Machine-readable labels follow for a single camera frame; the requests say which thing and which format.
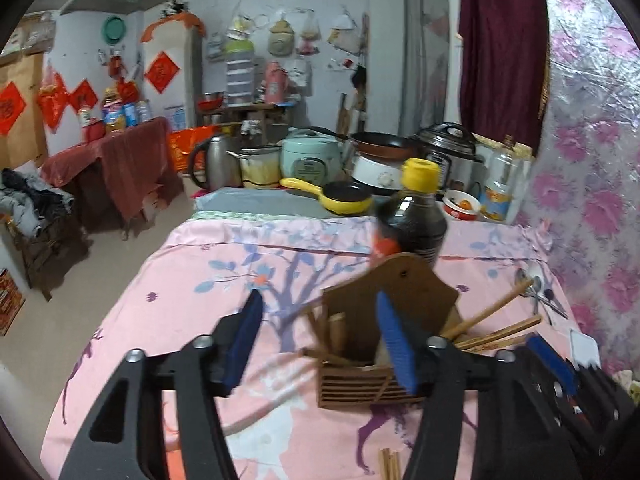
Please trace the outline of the red white bowl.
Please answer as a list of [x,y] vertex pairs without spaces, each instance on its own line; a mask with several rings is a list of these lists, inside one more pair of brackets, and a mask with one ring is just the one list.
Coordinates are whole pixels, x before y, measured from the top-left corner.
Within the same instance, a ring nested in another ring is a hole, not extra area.
[[480,202],[469,193],[448,190],[442,196],[442,209],[457,220],[475,221],[480,214]]

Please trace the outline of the dark red curtain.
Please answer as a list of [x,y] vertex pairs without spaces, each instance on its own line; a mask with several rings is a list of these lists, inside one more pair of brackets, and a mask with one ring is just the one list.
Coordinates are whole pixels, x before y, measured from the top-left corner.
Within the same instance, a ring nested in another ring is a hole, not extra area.
[[462,125],[536,152],[548,101],[547,0],[460,0],[458,32]]

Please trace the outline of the wooden chopstick holder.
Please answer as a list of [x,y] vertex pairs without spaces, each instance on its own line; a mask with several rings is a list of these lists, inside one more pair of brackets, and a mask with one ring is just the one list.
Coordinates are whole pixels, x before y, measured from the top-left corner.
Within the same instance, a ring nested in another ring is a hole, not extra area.
[[320,408],[364,408],[407,404],[418,398],[410,380],[394,371],[392,344],[409,344],[395,334],[407,323],[420,335],[438,335],[461,320],[459,292],[426,260],[397,254],[322,292],[314,321],[321,356]]

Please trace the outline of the red gift box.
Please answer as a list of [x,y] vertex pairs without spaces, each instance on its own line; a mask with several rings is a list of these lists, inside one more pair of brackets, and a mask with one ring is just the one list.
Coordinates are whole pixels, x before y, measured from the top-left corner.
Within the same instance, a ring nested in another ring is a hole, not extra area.
[[25,302],[8,269],[0,273],[0,336],[6,336]]

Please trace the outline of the cream enamel pot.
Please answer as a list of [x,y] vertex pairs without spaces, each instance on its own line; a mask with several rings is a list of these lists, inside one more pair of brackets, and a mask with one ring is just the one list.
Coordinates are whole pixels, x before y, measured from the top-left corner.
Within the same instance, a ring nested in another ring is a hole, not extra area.
[[277,188],[281,180],[281,148],[277,145],[228,151],[240,164],[244,188]]

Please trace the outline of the silver pressure cooker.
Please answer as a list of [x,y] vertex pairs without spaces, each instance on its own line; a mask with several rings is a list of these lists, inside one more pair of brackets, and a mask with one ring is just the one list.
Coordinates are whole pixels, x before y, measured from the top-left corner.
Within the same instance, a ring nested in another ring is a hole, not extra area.
[[475,136],[462,125],[441,122],[421,128],[416,140],[424,157],[439,166],[438,192],[462,191],[479,198],[482,190],[484,159],[476,152]]

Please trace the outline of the cream plush toy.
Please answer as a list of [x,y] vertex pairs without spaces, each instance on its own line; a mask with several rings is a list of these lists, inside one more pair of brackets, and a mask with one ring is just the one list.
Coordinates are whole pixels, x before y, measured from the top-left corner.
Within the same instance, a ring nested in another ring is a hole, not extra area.
[[632,370],[619,370],[613,374],[613,379],[628,393],[634,404],[640,404],[640,382],[634,378]]

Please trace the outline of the white electric hotplate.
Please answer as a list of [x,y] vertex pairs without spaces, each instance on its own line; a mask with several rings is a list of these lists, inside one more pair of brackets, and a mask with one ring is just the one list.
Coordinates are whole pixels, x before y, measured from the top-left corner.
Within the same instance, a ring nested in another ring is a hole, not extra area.
[[403,160],[387,160],[358,154],[352,167],[352,180],[372,194],[391,196],[402,189]]

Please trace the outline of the mint green rice cooker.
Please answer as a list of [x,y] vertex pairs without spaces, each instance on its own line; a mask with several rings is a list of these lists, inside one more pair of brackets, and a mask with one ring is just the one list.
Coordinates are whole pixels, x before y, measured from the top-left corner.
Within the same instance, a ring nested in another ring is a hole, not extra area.
[[322,186],[342,174],[341,144],[332,134],[291,128],[280,145],[280,169],[284,178]]

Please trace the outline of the wooden chair with clothes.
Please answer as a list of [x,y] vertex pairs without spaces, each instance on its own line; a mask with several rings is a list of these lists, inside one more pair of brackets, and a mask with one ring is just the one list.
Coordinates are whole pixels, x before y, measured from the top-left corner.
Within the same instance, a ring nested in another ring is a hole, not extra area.
[[88,254],[75,197],[35,171],[1,170],[1,222],[22,257],[27,285],[39,289],[47,301],[52,299],[50,262],[70,250]]

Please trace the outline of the brown frying pan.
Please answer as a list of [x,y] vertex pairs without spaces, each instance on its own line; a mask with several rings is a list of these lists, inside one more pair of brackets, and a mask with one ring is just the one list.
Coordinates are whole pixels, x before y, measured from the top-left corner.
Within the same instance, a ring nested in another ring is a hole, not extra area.
[[380,132],[356,132],[350,136],[356,150],[363,156],[401,162],[419,156],[420,145],[411,139]]

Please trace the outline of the pink thermos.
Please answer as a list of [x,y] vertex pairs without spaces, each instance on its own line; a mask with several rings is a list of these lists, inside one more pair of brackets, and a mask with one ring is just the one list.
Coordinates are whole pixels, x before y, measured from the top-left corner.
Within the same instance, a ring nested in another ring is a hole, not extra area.
[[277,62],[272,61],[265,69],[264,100],[267,104],[280,104],[286,99],[288,91],[288,73]]

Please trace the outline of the cooking oil bottle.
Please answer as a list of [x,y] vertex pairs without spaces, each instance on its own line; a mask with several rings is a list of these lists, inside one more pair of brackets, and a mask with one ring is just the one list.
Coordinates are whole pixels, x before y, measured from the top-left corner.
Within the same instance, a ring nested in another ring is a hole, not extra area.
[[488,162],[486,179],[480,194],[480,213],[489,221],[511,223],[514,196],[523,174],[524,159],[515,151],[513,136],[507,134],[501,148]]

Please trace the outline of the brown wooden chopstick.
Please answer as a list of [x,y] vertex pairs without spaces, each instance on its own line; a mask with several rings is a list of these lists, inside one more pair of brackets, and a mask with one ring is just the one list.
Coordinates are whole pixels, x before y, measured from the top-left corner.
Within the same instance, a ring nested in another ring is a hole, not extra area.
[[454,345],[461,350],[470,350],[478,347],[486,346],[486,344],[493,344],[496,341],[515,336],[524,330],[538,325],[542,321],[542,315],[537,314],[526,320],[506,326],[502,330],[496,330],[485,336],[475,337],[472,339],[465,339],[464,341],[456,342]]
[[378,474],[381,480],[390,480],[390,450],[381,448],[378,451]]
[[401,479],[398,452],[390,452],[390,464],[388,465],[388,470],[390,471],[390,480]]
[[529,288],[529,286],[532,286],[533,284],[534,280],[532,278],[526,278],[526,280],[518,282],[518,284],[514,285],[510,292],[508,292],[502,298],[495,301],[489,307],[487,307],[483,311],[480,311],[480,313],[477,313],[477,315],[474,315],[472,318],[467,318],[458,325],[452,326],[448,328],[448,330],[443,330],[440,333],[440,336],[449,340],[456,339],[457,336],[466,333],[470,328],[484,321],[485,318],[489,318],[491,315],[504,308],[507,304],[510,304],[511,301],[513,301],[517,296],[520,296],[523,292],[526,291],[526,289]]

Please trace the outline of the red cloth covered table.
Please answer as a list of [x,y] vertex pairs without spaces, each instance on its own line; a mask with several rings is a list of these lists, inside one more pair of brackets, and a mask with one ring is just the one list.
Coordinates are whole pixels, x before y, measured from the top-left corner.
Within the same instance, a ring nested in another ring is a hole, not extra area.
[[40,176],[50,185],[64,188],[90,166],[98,165],[105,191],[119,213],[120,235],[126,240],[131,220],[142,213],[149,195],[169,204],[183,192],[182,180],[170,159],[169,133],[166,118],[153,118],[49,157]]

